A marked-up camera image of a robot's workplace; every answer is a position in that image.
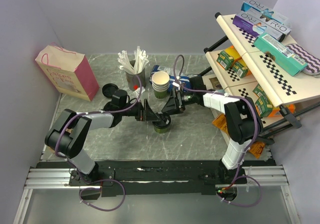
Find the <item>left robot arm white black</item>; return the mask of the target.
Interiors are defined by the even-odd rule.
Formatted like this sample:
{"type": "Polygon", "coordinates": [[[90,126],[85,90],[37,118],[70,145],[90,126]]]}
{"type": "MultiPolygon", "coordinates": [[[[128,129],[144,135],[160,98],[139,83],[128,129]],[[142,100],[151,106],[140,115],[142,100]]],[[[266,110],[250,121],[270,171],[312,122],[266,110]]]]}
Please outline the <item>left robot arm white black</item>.
{"type": "Polygon", "coordinates": [[[66,159],[87,185],[95,184],[99,179],[99,165],[83,149],[90,130],[113,128],[123,116],[134,117],[137,121],[152,121],[165,124],[163,114],[151,110],[148,101],[137,98],[130,103],[124,90],[113,93],[111,101],[100,111],[75,112],[65,109],[53,124],[45,137],[45,144],[55,151],[56,156],[66,159]]]}

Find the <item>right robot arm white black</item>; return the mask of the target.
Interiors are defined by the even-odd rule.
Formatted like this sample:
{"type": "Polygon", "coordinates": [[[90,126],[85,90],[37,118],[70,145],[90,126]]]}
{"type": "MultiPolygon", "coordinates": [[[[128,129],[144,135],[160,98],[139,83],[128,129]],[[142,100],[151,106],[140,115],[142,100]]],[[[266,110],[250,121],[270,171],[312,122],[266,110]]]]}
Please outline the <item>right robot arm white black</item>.
{"type": "Polygon", "coordinates": [[[249,97],[206,90],[200,76],[190,79],[191,88],[178,88],[176,84],[173,86],[170,97],[162,109],[163,113],[180,114],[187,105],[198,104],[224,114],[229,144],[221,160],[225,167],[218,171],[218,177],[223,183],[230,183],[236,177],[234,169],[242,164],[250,143],[263,127],[253,100],[249,97]]]}

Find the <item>green paper cup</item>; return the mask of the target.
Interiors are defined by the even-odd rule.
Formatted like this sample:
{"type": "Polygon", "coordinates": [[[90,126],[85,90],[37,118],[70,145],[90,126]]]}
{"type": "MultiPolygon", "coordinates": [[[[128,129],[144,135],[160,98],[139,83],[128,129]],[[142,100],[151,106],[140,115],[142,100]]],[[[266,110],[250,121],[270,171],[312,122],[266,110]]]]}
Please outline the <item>green paper cup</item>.
{"type": "Polygon", "coordinates": [[[163,133],[166,133],[170,129],[170,124],[166,124],[166,125],[154,124],[153,128],[156,133],[163,134],[163,133]]]}

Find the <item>black plastic cup lid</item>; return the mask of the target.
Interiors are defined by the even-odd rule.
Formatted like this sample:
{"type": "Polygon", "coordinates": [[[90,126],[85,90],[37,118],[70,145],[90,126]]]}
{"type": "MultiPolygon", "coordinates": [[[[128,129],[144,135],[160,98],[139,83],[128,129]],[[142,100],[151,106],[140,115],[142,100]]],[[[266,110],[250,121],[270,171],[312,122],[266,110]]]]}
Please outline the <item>black plastic cup lid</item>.
{"type": "Polygon", "coordinates": [[[156,113],[158,119],[153,121],[152,124],[158,128],[166,128],[171,124],[171,117],[168,114],[156,113]]]}

